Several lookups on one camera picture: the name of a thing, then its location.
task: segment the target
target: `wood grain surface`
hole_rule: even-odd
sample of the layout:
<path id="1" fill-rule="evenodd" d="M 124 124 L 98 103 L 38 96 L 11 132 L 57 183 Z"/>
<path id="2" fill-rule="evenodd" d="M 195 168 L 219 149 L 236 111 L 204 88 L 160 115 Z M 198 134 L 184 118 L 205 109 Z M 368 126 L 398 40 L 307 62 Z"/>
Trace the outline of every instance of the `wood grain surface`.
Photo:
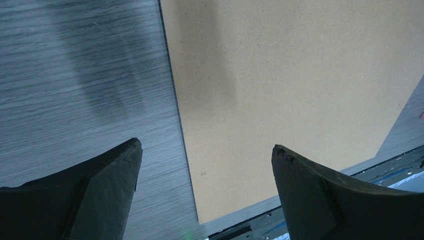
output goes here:
<path id="1" fill-rule="evenodd" d="M 125 240 L 205 239 L 279 205 L 273 197 L 198 224 L 157 0 L 4 0 L 0 23 L 0 186 L 137 137 Z M 424 144 L 423 92 L 421 81 L 377 158 L 347 171 Z"/>

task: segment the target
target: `gray wooden table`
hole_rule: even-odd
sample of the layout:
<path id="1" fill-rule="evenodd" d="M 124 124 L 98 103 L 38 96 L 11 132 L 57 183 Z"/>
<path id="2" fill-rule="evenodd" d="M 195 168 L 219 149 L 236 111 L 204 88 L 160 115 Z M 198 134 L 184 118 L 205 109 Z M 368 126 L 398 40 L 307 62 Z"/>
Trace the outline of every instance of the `gray wooden table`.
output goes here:
<path id="1" fill-rule="evenodd" d="M 124 239 L 204 239 L 277 197 L 199 225 L 157 0 L 0 2 L 0 186 L 137 137 L 143 161 Z M 424 81 L 376 158 L 424 144 Z"/>

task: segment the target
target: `cardboard sheet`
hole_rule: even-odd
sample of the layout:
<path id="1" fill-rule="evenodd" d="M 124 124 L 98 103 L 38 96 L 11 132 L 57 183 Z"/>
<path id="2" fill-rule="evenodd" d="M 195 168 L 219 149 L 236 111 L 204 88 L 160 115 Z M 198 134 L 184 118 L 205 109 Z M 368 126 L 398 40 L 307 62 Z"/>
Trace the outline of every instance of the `cardboard sheet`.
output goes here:
<path id="1" fill-rule="evenodd" d="M 421 0 L 161 5 L 200 223 L 277 195 L 274 144 L 372 158 L 424 74 Z"/>

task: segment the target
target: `brown cardboard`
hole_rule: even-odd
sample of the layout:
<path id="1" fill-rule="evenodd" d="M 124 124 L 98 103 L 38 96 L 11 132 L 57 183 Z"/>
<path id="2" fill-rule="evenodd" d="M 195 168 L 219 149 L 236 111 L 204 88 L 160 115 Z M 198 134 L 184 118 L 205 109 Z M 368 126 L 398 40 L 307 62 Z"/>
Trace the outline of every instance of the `brown cardboard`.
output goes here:
<path id="1" fill-rule="evenodd" d="M 274 144 L 372 158 L 424 73 L 423 4 L 161 1 L 199 222 L 277 195 Z"/>

